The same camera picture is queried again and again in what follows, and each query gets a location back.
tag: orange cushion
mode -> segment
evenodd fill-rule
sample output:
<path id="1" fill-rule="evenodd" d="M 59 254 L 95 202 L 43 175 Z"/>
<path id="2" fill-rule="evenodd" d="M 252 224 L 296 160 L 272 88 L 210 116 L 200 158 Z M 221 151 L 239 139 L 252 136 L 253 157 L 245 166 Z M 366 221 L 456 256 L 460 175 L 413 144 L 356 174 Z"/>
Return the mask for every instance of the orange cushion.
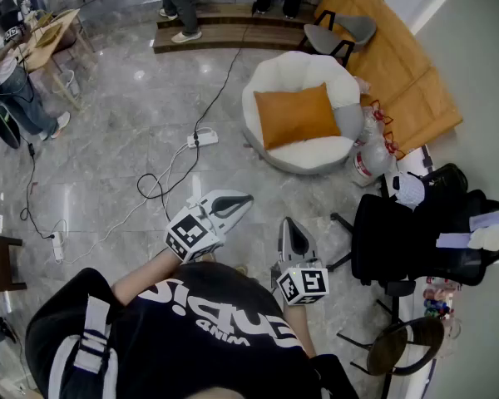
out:
<path id="1" fill-rule="evenodd" d="M 255 91 L 254 95 L 266 150 L 301 140 L 340 136 L 325 83 L 293 93 Z"/>

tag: wooden step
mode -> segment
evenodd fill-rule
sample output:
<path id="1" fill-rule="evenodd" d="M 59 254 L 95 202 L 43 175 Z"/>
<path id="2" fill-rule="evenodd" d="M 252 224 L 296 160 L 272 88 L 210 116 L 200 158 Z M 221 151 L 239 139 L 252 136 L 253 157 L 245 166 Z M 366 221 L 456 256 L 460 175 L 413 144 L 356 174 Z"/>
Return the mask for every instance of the wooden step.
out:
<path id="1" fill-rule="evenodd" d="M 296 50 L 299 42 L 304 37 L 303 30 L 298 28 L 215 24 L 201 26 L 203 35 L 199 40 L 191 40 L 181 44 L 173 43 L 171 38 L 180 31 L 180 27 L 157 30 L 156 39 L 153 43 L 154 52 L 178 52 L 217 47 Z"/>
<path id="2" fill-rule="evenodd" d="M 252 17 L 251 4 L 243 3 L 199 2 L 196 4 L 196 12 L 200 25 L 230 23 L 303 29 L 304 24 L 314 23 L 314 6 L 309 4 L 302 5 L 295 19 L 285 17 L 281 6 L 273 6 L 267 13 L 262 15 L 256 13 Z M 158 28 L 181 27 L 182 25 L 179 19 L 170 21 L 162 16 L 159 16 L 157 21 Z"/>

